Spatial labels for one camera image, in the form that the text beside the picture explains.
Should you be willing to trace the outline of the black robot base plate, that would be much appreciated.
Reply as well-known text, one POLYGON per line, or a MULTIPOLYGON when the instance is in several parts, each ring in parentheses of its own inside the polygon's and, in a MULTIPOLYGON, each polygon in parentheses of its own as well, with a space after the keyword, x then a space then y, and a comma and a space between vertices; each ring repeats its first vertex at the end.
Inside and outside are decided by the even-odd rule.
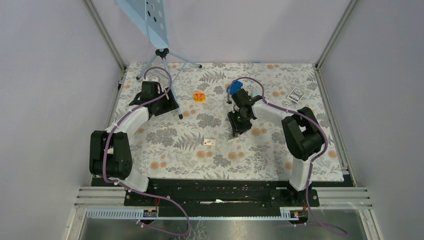
POLYGON ((318 193, 295 191, 285 180, 205 180, 151 178, 148 196, 127 192, 126 207, 152 207, 160 217, 279 217, 280 208, 305 210, 320 205, 318 193))

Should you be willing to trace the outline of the silver stapler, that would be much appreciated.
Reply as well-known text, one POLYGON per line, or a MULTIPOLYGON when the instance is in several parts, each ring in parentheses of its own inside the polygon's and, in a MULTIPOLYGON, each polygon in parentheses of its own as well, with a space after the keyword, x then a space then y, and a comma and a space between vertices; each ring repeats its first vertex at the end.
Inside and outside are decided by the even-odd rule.
POLYGON ((257 91, 257 90, 252 90, 251 91, 251 97, 252 98, 255 98, 256 96, 262 96, 262 94, 259 92, 259 91, 257 91))

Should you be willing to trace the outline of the floral tablecloth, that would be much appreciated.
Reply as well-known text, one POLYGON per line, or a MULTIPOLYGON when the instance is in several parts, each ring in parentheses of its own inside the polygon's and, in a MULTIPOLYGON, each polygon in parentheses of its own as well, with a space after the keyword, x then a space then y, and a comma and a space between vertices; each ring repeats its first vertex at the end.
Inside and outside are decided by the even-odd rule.
POLYGON ((342 167, 331 133, 313 65, 310 63, 170 63, 175 78, 183 119, 176 111, 151 118, 130 140, 134 168, 151 178, 282 180, 290 177, 293 158, 285 143, 283 129, 256 119, 240 137, 229 139, 232 129, 226 88, 240 78, 243 88, 257 90, 268 102, 292 110, 312 110, 328 137, 328 149, 313 165, 312 180, 341 182, 342 167), (300 102, 287 99, 293 88, 305 92, 300 102), (193 94, 203 92, 205 101, 193 94), (204 146, 215 139, 215 146, 204 146))

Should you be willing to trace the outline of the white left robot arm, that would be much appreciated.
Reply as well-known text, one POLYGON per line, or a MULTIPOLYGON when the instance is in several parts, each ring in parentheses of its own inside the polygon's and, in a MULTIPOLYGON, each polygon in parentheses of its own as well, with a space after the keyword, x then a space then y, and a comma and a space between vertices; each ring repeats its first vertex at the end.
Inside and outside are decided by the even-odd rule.
POLYGON ((155 192, 148 187, 148 177, 133 168, 130 140, 151 117, 179 108, 171 88, 162 88, 157 81, 143 81, 142 88, 129 103, 127 112, 105 130, 90 136, 89 171, 106 182, 122 183, 136 192, 144 206, 152 204, 155 192))

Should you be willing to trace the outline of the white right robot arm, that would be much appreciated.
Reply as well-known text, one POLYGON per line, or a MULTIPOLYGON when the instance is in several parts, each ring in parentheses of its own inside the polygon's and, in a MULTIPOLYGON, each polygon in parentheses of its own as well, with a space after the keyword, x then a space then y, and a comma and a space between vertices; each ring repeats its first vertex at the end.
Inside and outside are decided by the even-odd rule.
POLYGON ((262 119, 281 127, 288 151, 293 156, 292 171, 289 177, 291 189, 287 191, 287 201, 293 206, 301 205, 306 199, 312 175, 312 163, 322 147, 328 146, 328 139, 318 124, 313 111, 303 107, 298 111, 285 109, 265 102, 262 96, 250 96, 240 89, 231 95, 238 109, 227 116, 232 128, 232 138, 249 131, 252 120, 262 119))

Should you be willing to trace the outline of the cardboard staple box sleeve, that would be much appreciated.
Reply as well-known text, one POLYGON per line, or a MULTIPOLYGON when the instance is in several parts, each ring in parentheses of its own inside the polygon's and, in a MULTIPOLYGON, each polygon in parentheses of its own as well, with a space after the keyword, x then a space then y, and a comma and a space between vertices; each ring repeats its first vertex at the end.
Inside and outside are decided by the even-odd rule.
POLYGON ((207 147, 214 147, 216 145, 216 140, 204 138, 203 139, 203 145, 207 146, 207 147))

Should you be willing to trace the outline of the orange tape roll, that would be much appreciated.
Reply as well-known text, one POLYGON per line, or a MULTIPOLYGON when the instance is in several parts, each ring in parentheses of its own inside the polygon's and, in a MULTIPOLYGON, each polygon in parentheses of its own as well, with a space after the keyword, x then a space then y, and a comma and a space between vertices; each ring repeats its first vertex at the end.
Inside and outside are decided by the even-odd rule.
POLYGON ((195 102, 204 102, 206 100, 206 95, 204 92, 195 92, 193 94, 193 100, 195 102))

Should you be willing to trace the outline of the blue music stand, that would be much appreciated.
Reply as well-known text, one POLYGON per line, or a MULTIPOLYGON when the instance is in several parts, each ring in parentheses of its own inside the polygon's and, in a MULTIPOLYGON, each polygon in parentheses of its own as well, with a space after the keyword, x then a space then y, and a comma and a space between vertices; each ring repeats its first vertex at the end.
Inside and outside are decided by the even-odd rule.
MULTIPOLYGON (((148 68, 152 66, 156 58, 162 60, 166 71, 169 71, 167 56, 171 55, 183 61, 186 65, 190 63, 201 69, 203 66, 179 54, 169 50, 169 36, 167 30, 165 3, 162 0, 117 0, 115 2, 127 17, 138 27, 138 29, 148 38, 149 42, 156 48, 155 55, 147 62, 144 69, 136 76, 140 80, 148 68)), ((178 97, 173 86, 168 87, 169 93, 172 92, 176 102, 178 97)), ((183 119, 183 112, 176 109, 178 117, 183 119)))

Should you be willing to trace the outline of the blue toy car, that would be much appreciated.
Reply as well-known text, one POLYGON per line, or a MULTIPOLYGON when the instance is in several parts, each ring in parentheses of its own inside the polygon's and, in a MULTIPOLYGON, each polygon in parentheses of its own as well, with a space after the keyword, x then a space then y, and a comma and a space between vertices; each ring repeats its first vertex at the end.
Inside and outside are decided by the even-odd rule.
POLYGON ((243 83, 239 80, 236 80, 231 86, 228 86, 226 90, 230 95, 233 95, 238 92, 242 87, 243 83))

